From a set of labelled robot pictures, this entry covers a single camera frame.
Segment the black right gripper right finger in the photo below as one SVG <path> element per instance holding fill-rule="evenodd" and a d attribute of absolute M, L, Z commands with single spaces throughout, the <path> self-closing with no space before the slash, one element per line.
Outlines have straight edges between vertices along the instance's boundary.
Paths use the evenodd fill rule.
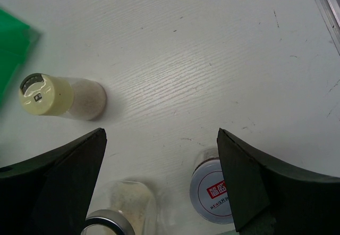
<path fill-rule="evenodd" d="M 239 234 L 339 234 L 339 178 L 262 152 L 227 130 L 217 136 Z"/>

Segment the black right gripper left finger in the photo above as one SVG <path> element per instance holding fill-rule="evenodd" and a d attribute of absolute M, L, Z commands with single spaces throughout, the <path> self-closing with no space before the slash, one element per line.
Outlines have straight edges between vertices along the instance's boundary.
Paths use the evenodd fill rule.
<path fill-rule="evenodd" d="M 98 128 L 1 168 L 1 234 L 80 234 L 107 144 Z"/>

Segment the white-lid spice jar red label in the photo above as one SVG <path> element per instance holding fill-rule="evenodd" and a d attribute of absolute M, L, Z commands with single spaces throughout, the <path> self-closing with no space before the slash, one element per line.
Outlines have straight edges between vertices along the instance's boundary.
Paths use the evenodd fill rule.
<path fill-rule="evenodd" d="M 194 209 L 207 221 L 217 224 L 233 223 L 217 148 L 205 149 L 197 156 L 189 195 Z"/>

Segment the glass jar white powder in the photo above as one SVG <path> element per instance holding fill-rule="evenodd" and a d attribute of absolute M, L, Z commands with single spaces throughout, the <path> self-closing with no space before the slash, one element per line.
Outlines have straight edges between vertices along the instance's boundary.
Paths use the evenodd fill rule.
<path fill-rule="evenodd" d="M 136 181 L 114 181 L 93 193 L 82 234 L 156 234 L 153 192 Z"/>

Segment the cream-cap white spice shaker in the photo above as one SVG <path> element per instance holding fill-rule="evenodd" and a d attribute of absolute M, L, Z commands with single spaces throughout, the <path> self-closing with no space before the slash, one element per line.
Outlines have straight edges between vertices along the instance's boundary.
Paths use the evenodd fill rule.
<path fill-rule="evenodd" d="M 21 82 L 19 101 L 32 115 L 89 121 L 102 114 L 107 95 L 92 80 L 33 73 Z"/>

